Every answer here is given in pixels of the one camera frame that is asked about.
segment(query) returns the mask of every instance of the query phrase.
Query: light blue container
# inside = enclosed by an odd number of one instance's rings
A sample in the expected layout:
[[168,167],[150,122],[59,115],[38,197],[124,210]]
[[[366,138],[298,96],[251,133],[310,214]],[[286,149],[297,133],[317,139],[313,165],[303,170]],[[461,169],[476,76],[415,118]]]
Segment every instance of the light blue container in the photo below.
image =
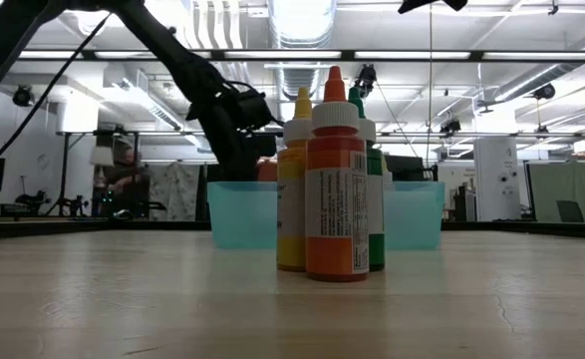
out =
[[211,182],[212,239],[219,248],[276,248],[276,182]]
[[444,183],[397,181],[384,193],[387,250],[434,250],[440,244]]

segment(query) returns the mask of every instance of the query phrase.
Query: bottle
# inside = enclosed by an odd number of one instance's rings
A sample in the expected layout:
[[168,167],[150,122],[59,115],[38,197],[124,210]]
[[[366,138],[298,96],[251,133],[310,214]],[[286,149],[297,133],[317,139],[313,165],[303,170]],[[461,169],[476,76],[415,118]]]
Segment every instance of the bottle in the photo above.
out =
[[306,271],[311,279],[368,277],[367,161],[356,134],[359,112],[345,98],[339,67],[330,68],[323,104],[312,111],[305,179]]
[[359,109],[358,136],[366,144],[368,162],[368,232],[370,239],[370,271],[385,268],[385,230],[383,223],[383,153],[374,149],[376,125],[365,118],[358,88],[351,88],[348,101]]
[[283,126],[286,150],[278,154],[276,266],[305,271],[305,156],[312,137],[312,102],[299,89],[294,119]]
[[394,179],[392,173],[388,170],[388,163],[385,161],[385,156],[382,157],[383,165],[383,191],[395,191]]

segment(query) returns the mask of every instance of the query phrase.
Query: person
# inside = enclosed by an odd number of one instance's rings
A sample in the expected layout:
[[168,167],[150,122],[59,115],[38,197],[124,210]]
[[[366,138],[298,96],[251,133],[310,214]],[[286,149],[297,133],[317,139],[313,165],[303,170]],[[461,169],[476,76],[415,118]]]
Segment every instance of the person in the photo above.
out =
[[119,156],[116,154],[114,163],[112,168],[105,169],[108,190],[114,193],[110,208],[112,211],[128,209],[136,215],[145,213],[146,209],[140,201],[147,202],[149,198],[150,176],[147,168],[135,163],[135,151],[131,147],[124,148]]

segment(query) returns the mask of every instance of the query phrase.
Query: yellow bottle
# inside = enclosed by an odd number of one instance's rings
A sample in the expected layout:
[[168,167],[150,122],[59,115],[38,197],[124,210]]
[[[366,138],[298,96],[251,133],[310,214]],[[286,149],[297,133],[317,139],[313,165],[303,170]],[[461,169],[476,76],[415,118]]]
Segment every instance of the yellow bottle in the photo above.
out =
[[312,137],[312,102],[308,89],[299,89],[294,119],[283,127],[287,149],[278,154],[276,265],[305,271],[305,160]]

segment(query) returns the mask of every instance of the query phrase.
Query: plastic container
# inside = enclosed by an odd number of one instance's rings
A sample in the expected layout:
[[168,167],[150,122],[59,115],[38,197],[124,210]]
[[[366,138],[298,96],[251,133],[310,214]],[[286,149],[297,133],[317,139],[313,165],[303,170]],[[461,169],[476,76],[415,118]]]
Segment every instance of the plastic container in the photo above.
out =
[[345,98],[338,67],[330,69],[324,103],[312,111],[308,141],[306,270],[323,281],[365,280],[370,270],[365,142],[356,137],[359,111]]
[[312,137],[312,102],[308,90],[299,89],[294,119],[283,126],[287,149],[278,154],[276,266],[305,271],[305,165]]
[[358,137],[365,141],[368,161],[368,238],[370,240],[370,271],[385,268],[385,230],[383,227],[383,153],[374,148],[376,124],[365,117],[365,109],[359,88],[351,88],[350,104],[359,109],[360,128]]
[[212,239],[219,248],[276,247],[276,182],[211,182]]
[[397,181],[385,191],[387,250],[434,250],[440,245],[444,183]]

